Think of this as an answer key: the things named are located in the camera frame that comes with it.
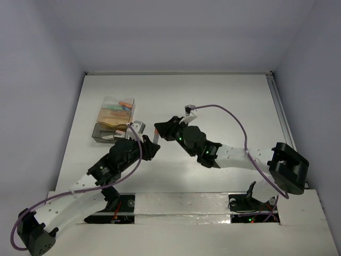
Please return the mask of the short pencil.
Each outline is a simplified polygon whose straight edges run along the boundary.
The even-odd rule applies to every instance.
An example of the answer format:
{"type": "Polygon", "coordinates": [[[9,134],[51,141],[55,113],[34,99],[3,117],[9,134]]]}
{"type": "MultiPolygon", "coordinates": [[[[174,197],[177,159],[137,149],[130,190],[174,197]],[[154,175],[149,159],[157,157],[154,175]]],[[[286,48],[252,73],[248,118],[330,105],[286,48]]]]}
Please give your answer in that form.
{"type": "Polygon", "coordinates": [[[154,136],[153,136],[153,143],[154,144],[158,144],[158,141],[159,141],[159,132],[157,129],[154,130],[154,136]]]}

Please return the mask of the small boxed eraser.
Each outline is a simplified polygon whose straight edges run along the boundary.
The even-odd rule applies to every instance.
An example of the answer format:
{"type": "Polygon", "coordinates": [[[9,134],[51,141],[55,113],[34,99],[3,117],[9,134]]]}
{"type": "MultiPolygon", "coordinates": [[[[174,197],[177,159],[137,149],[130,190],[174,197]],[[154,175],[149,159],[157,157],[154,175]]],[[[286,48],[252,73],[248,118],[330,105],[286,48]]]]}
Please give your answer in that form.
{"type": "Polygon", "coordinates": [[[115,137],[125,137],[126,132],[121,130],[115,130],[115,137]]]}

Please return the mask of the orange highlighter pen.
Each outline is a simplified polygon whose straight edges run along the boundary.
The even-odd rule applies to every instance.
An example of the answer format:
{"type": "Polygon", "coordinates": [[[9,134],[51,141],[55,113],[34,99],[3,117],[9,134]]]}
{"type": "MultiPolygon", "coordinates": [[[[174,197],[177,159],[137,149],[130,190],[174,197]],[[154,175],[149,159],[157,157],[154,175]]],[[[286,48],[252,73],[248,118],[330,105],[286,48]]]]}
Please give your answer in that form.
{"type": "Polygon", "coordinates": [[[129,103],[126,103],[126,102],[122,102],[120,101],[119,104],[125,108],[129,108],[129,109],[132,109],[133,108],[133,105],[132,104],[129,104],[129,103]]]}

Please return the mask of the white eraser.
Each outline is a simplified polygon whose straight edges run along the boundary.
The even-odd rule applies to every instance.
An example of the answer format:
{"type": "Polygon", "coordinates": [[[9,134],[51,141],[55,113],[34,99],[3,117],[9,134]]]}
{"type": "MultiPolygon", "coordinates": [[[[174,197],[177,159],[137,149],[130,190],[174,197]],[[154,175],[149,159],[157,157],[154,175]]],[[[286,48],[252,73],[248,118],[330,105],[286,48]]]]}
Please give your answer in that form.
{"type": "Polygon", "coordinates": [[[110,140],[114,140],[115,137],[113,135],[108,135],[108,136],[103,136],[101,139],[105,141],[110,141],[110,140]]]}

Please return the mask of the pink highlighter pen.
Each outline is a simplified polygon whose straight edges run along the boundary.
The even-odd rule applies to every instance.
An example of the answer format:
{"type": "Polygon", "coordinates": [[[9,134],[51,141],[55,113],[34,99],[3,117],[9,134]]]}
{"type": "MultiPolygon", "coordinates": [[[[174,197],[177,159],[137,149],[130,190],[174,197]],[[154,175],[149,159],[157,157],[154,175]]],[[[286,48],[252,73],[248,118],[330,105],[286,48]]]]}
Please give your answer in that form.
{"type": "Polygon", "coordinates": [[[112,111],[113,116],[129,116],[131,114],[130,111],[112,111]]]}

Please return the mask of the green highlighter pen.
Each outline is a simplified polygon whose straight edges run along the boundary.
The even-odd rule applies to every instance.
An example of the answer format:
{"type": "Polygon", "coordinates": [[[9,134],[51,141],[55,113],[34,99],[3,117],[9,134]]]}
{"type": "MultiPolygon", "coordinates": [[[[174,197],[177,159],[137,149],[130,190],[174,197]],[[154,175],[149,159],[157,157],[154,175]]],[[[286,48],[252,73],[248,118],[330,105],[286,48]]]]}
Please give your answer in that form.
{"type": "Polygon", "coordinates": [[[117,105],[109,105],[107,108],[109,110],[112,110],[112,111],[122,111],[122,110],[124,110],[124,108],[122,106],[117,106],[117,105]]]}

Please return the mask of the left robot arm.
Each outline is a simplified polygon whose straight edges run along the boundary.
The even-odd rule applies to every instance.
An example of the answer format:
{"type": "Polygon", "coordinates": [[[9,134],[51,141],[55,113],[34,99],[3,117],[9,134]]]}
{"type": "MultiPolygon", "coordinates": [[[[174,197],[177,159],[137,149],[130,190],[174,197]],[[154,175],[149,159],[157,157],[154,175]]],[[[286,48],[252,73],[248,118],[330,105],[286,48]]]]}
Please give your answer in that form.
{"type": "Polygon", "coordinates": [[[68,191],[46,198],[18,215],[10,243],[15,250],[43,255],[69,228],[91,214],[117,207],[119,192],[114,188],[126,179],[121,174],[142,161],[152,160],[160,145],[147,135],[117,141],[68,191]]]}

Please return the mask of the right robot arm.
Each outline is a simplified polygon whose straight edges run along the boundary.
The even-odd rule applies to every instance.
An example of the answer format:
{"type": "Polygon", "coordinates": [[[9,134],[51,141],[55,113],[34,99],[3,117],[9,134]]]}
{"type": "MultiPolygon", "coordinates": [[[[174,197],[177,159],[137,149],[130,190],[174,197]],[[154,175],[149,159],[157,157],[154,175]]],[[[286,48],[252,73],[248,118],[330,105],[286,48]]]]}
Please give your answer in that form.
{"type": "Polygon", "coordinates": [[[230,147],[208,140],[200,128],[177,116],[154,127],[162,139],[176,141],[204,167],[256,170],[262,180],[252,182],[245,196],[251,209],[259,208],[271,197],[304,193],[309,162],[286,143],[278,142],[264,150],[230,147]]]}

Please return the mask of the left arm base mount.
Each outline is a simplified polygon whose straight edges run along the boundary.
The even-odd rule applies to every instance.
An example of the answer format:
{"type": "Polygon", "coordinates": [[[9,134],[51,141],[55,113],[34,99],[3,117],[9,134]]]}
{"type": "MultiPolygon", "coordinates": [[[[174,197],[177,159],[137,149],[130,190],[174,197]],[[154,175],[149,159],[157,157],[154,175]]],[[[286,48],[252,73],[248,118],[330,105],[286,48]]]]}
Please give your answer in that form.
{"type": "Polygon", "coordinates": [[[87,224],[134,224],[135,194],[120,195],[113,210],[104,209],[84,219],[87,224]]]}

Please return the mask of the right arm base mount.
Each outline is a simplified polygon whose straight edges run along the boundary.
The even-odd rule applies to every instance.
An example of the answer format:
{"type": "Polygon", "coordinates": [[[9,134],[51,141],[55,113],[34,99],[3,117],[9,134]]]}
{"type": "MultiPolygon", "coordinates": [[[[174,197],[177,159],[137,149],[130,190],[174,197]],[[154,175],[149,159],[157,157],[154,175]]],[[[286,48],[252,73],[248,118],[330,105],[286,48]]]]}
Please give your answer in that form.
{"type": "Polygon", "coordinates": [[[246,194],[230,194],[228,209],[231,223],[280,223],[277,202],[275,197],[262,203],[247,198],[246,194]]]}

